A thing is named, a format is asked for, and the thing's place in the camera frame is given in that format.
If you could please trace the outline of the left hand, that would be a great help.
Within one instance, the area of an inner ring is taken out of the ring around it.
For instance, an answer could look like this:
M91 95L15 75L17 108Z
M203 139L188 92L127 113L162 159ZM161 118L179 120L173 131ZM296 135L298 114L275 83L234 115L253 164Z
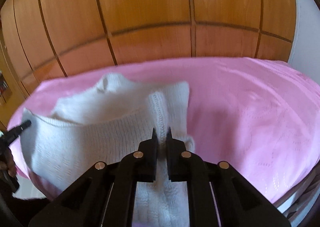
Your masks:
M13 178L16 177L16 174L17 174L16 164L14 162L12 152L9 148L5 150L4 157L6 162L1 161L0 163L1 171L8 171L8 174L11 177Z

